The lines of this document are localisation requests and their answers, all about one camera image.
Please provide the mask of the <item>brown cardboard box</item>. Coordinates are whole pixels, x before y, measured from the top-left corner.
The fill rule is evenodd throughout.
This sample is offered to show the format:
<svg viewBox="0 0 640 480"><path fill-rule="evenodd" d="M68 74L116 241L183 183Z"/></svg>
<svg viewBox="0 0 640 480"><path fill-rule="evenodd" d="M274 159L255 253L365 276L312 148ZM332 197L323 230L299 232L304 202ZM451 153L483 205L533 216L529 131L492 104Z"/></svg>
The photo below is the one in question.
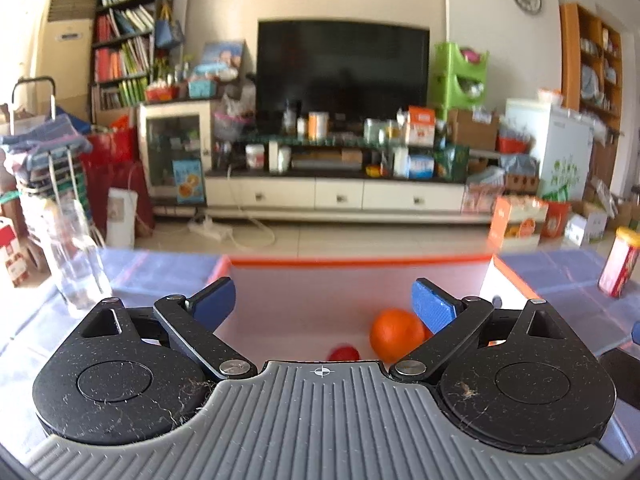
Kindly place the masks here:
<svg viewBox="0 0 640 480"><path fill-rule="evenodd" d="M450 141L470 150L490 151L497 146L499 116L482 110L450 110Z"/></svg>

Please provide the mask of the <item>orange white carton box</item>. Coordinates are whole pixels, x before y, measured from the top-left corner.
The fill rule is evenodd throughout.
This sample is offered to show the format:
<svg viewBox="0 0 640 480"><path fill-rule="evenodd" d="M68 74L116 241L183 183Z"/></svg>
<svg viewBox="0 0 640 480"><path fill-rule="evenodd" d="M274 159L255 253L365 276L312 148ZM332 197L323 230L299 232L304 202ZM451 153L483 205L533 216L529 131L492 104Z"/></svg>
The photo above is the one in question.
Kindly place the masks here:
<svg viewBox="0 0 640 480"><path fill-rule="evenodd" d="M497 250L533 248L539 244L548 204L532 196L497 198L488 243Z"/></svg>

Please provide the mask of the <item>orange cardboard box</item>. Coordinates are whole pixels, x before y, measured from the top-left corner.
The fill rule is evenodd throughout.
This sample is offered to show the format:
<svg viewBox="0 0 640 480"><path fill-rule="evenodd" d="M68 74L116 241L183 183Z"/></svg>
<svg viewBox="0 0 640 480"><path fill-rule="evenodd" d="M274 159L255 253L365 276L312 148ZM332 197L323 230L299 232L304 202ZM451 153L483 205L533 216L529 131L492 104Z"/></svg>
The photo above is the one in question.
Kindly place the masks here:
<svg viewBox="0 0 640 480"><path fill-rule="evenodd" d="M383 259L224 257L214 278L228 276L235 307L216 336L252 361L323 361L342 344L365 360L373 320L383 310L412 308L411 287L427 278L462 298L500 299L521 309L535 292L491 255Z"/></svg>

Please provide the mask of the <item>clear glass jar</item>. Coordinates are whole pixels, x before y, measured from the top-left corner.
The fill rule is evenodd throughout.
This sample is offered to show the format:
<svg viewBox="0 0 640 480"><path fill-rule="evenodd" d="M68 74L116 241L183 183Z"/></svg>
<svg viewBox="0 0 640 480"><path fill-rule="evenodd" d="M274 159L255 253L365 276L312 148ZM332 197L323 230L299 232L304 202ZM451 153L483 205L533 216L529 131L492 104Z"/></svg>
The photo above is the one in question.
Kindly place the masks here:
<svg viewBox="0 0 640 480"><path fill-rule="evenodd" d="M112 296L99 247L78 200L47 200L41 235L52 278L70 312L89 311Z"/></svg>

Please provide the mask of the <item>trolley cart with cloths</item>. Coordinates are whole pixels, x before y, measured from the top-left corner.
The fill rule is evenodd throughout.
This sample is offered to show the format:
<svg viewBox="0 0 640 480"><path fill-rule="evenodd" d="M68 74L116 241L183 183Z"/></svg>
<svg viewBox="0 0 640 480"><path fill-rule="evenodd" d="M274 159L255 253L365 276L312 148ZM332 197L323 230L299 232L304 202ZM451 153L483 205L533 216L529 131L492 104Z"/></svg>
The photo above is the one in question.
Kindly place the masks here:
<svg viewBox="0 0 640 480"><path fill-rule="evenodd" d="M18 200L26 223L28 238L40 244L44 228L43 203L76 200L93 222L88 186L81 157L92 151L88 136L78 132L72 118L56 106L56 85L50 76L21 78L12 89L11 103L17 90L28 84L45 82L50 87L50 115L34 126L19 126L15 110L9 110L8 132L1 136L6 171L16 181Z"/></svg>

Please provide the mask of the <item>white floor air conditioner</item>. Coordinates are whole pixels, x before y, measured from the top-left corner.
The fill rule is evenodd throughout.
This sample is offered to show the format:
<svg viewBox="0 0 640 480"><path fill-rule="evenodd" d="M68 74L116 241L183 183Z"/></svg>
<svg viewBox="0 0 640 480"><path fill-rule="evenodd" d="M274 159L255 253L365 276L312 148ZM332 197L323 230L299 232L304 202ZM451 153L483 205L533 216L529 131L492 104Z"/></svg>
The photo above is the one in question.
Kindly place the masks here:
<svg viewBox="0 0 640 480"><path fill-rule="evenodd" d="M50 0L39 35L37 76L55 82L58 106L89 120L90 58L98 0Z"/></svg>

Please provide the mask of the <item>wooden display shelf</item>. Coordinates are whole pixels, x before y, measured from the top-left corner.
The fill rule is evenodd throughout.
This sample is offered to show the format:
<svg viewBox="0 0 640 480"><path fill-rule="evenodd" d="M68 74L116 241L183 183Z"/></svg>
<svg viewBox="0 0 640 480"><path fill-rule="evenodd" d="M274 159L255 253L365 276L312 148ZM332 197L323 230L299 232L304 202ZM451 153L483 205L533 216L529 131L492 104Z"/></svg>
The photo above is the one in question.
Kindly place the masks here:
<svg viewBox="0 0 640 480"><path fill-rule="evenodd" d="M579 3L560 5L562 93L567 108L597 115L620 128L623 97L622 38Z"/></svg>

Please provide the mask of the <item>dark tall bookshelf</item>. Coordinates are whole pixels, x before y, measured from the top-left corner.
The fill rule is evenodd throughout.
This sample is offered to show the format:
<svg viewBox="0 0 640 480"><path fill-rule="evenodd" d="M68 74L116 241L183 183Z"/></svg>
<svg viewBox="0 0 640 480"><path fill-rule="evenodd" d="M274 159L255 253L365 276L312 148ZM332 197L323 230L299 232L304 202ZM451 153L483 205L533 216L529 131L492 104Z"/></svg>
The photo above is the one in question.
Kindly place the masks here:
<svg viewBox="0 0 640 480"><path fill-rule="evenodd" d="M91 46L90 113L95 124L145 101L169 51L156 45L157 22L174 0L96 0Z"/></svg>

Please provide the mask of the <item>white paper bag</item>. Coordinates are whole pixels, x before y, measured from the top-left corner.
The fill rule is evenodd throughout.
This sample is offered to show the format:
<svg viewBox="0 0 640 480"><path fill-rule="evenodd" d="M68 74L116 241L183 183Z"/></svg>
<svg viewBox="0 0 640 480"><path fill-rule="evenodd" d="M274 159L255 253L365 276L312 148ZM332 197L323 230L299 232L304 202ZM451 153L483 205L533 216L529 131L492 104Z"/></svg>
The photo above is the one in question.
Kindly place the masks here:
<svg viewBox="0 0 640 480"><path fill-rule="evenodd" d="M136 239L138 193L110 188L107 196L106 244L114 248L133 248Z"/></svg>

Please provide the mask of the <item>large orange fruit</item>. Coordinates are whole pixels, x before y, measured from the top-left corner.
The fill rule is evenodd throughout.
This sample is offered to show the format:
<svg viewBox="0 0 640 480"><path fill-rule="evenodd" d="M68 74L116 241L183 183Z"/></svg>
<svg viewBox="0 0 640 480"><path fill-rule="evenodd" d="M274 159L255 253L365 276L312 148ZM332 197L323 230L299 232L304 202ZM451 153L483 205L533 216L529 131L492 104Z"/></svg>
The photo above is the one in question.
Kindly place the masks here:
<svg viewBox="0 0 640 480"><path fill-rule="evenodd" d="M373 320L369 340L376 356L393 363L429 340L433 333L413 312L385 309Z"/></svg>

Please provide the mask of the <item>red yellow-lid canister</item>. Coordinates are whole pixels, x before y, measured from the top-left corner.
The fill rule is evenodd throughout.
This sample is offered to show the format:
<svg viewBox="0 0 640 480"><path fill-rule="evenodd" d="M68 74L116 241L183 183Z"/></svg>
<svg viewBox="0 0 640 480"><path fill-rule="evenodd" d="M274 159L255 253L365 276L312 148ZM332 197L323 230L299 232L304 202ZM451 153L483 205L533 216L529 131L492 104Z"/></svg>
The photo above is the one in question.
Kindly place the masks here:
<svg viewBox="0 0 640 480"><path fill-rule="evenodd" d="M639 233L620 226L606 258L598 287L610 297L618 298L634 272L639 258Z"/></svg>

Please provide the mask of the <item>white chest freezer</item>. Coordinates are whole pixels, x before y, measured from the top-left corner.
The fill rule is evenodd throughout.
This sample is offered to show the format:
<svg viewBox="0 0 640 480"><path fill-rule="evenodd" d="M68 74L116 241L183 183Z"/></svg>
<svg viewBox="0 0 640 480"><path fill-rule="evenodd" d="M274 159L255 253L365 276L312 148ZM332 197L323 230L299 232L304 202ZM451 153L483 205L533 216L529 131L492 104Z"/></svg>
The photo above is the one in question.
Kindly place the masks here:
<svg viewBox="0 0 640 480"><path fill-rule="evenodd" d="M554 202L584 196L593 146L593 121L550 103L507 99L506 121L532 137L538 162L537 194Z"/></svg>

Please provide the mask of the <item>blue plaid tablecloth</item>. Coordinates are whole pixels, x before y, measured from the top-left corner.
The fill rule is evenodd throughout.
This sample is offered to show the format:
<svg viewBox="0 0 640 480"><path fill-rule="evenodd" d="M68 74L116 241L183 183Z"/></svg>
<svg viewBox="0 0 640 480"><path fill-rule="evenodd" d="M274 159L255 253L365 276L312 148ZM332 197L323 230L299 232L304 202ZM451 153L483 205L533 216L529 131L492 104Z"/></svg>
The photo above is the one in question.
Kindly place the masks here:
<svg viewBox="0 0 640 480"><path fill-rule="evenodd" d="M104 249L105 271L114 295L127 307L150 306L170 294L191 296L216 280L224 255ZM618 299L597 282L604 261L589 250L552 250L495 255L564 316L597 356L622 347L639 356L631 330L639 321L639 282L630 281ZM75 328L66 303L50 278L30 278L1 291L1 444L24 462L44 438L32 406L32 382L51 353Z"/></svg>

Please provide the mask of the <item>red shopping bag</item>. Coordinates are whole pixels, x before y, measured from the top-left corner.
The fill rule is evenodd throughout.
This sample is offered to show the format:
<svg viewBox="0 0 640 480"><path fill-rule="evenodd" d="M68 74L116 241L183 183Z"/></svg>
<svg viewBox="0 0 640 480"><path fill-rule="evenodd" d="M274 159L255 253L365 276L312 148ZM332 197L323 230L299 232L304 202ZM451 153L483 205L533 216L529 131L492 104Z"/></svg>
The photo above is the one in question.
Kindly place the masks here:
<svg viewBox="0 0 640 480"><path fill-rule="evenodd" d="M87 181L93 222L106 233L107 195L110 188L136 192L136 237L150 237L155 228L151 197L146 186L139 155L136 127L88 134L92 145L89 154L81 156Z"/></svg>

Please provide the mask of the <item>white power strip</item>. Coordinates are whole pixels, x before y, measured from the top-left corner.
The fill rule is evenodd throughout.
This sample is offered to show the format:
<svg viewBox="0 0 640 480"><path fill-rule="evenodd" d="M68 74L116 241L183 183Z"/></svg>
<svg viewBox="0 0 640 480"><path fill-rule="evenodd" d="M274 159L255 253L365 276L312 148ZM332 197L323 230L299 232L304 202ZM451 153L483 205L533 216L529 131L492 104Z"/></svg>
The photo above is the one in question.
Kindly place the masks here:
<svg viewBox="0 0 640 480"><path fill-rule="evenodd" d="M212 219L205 218L202 222L190 221L188 230L198 236L214 240L215 242L223 242L232 237L233 229L231 226L213 222Z"/></svg>

